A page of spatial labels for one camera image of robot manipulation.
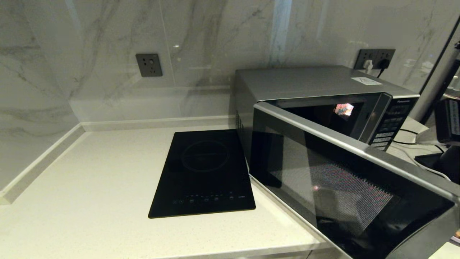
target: electrical socket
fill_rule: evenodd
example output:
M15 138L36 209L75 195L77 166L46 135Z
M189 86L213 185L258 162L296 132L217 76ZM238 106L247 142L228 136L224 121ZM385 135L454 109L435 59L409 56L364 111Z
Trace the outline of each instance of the electrical socket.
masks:
M364 69L364 62L372 60L373 69L381 69L380 62L388 59L391 62L395 49L361 49L353 69Z
M136 54L136 60L142 77L161 77L163 75L158 54Z

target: black induction cooktop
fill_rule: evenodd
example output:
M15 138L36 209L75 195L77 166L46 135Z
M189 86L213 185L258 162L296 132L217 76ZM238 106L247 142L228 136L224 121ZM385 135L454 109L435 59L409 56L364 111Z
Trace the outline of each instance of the black induction cooktop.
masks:
M149 218L255 209L234 129L176 132Z

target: microwave control panel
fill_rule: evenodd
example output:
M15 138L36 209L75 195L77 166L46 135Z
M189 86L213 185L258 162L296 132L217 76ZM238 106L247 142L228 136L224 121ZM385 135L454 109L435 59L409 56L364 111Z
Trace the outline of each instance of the microwave control panel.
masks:
M377 129L372 136L369 145L386 151L393 141L396 133L414 107L417 98L403 98L391 100Z

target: microwave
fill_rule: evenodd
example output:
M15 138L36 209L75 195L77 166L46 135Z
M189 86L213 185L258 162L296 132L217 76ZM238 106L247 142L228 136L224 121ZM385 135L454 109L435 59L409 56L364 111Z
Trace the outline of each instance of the microwave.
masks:
M247 160L253 106L258 102L385 151L420 96L344 66L237 70L233 91L236 127Z
M306 75L316 77L309 80ZM393 138L376 135L397 131L400 124L394 130L380 129L393 128L384 125L385 120L405 118L416 94L381 80L378 91L363 93L345 75L365 76L343 67L237 72L236 123L252 180L350 259L428 258L460 227L460 186L385 153L379 148L383 146L372 146L390 142L373 140ZM300 90L313 82L323 87ZM309 102L305 92L327 92L325 86L333 88L327 82L341 83L348 90L336 86L329 95L312 96ZM257 97L250 87L255 84ZM266 98L275 86L280 97L290 98ZM292 97L295 92L303 98ZM266 100L252 103L256 98ZM347 112L348 120L336 112L338 104L354 106ZM322 114L328 106L326 114L338 115L345 126L336 128L318 122L321 116L311 119L291 109L312 106L307 109L313 114ZM355 119L353 112L358 112ZM359 123L361 116L364 125Z

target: marble wall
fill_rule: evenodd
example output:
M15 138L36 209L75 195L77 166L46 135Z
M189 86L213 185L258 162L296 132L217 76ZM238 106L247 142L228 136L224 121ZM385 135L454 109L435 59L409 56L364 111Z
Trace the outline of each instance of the marble wall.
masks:
M0 190L78 123L23 5L0 5Z
M28 0L25 12L92 122L225 115L235 69L352 67L361 48L395 48L382 78L418 92L460 1ZM136 53L158 53L164 76L141 77Z

